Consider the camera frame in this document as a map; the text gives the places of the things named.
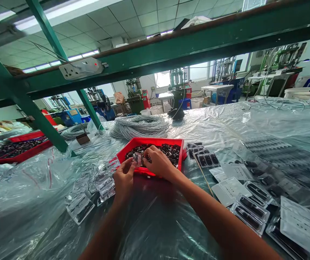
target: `power outlet strip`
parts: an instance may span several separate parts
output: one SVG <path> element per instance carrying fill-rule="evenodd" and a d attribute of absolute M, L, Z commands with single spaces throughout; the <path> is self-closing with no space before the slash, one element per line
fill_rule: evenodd
<path fill-rule="evenodd" d="M 66 63 L 59 66 L 59 69 L 65 79 L 74 80 L 100 74 L 102 73 L 104 66 L 99 60 L 89 57 L 82 60 Z"/>

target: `white bucket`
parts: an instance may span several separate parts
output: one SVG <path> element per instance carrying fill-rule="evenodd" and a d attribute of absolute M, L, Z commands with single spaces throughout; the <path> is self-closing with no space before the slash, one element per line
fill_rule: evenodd
<path fill-rule="evenodd" d="M 202 97 L 191 99 L 191 108 L 192 109 L 202 108 L 203 107 L 203 101 L 204 101 L 204 98 L 202 98 Z"/>
<path fill-rule="evenodd" d="M 151 111 L 149 108 L 147 108 L 147 109 L 142 110 L 141 114 L 145 116 L 151 116 Z"/>
<path fill-rule="evenodd" d="M 152 115 L 163 113 L 161 105 L 155 105 L 155 106 L 151 107 L 150 110 L 151 110 Z"/>

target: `cable bundle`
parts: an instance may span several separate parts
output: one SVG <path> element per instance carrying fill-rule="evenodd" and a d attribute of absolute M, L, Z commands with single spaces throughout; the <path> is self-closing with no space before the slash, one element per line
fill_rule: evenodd
<path fill-rule="evenodd" d="M 64 130 L 61 135 L 65 140 L 74 140 L 76 136 L 84 134 L 84 128 L 87 128 L 88 123 L 81 123 Z"/>
<path fill-rule="evenodd" d="M 117 117 L 110 135 L 114 138 L 134 137 L 160 138 L 166 137 L 169 123 L 162 117 L 136 115 L 129 117 Z"/>

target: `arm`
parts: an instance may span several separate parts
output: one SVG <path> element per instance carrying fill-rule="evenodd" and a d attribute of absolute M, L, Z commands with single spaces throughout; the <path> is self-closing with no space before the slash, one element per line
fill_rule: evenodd
<path fill-rule="evenodd" d="M 128 204 L 133 188 L 134 168 L 135 163 L 132 163 L 132 158 L 130 158 L 123 162 L 114 173 L 116 194 L 113 205 L 79 260 L 113 258 L 122 227 L 122 212 Z"/>
<path fill-rule="evenodd" d="M 163 152 L 152 146 L 145 151 L 147 154 L 152 163 L 143 159 L 146 167 L 178 188 L 219 243 L 225 256 L 233 259 L 241 256 L 245 259 L 280 259 L 247 225 L 176 169 Z"/>

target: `hand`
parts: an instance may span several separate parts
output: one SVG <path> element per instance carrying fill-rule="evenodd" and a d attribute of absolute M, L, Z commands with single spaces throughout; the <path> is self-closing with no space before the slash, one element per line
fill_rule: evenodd
<path fill-rule="evenodd" d="M 128 158 L 113 174 L 116 193 L 115 202 L 123 204 L 130 197 L 133 188 L 133 172 L 135 166 L 136 162 L 132 162 L 132 158 Z"/>
<path fill-rule="evenodd" d="M 168 181 L 173 180 L 173 176 L 177 173 L 178 169 L 173 166 L 167 156 L 157 149 L 155 146 L 149 147 L 144 152 L 144 157 L 149 155 L 151 163 L 146 158 L 143 158 L 144 165 L 157 176 L 163 177 Z"/>

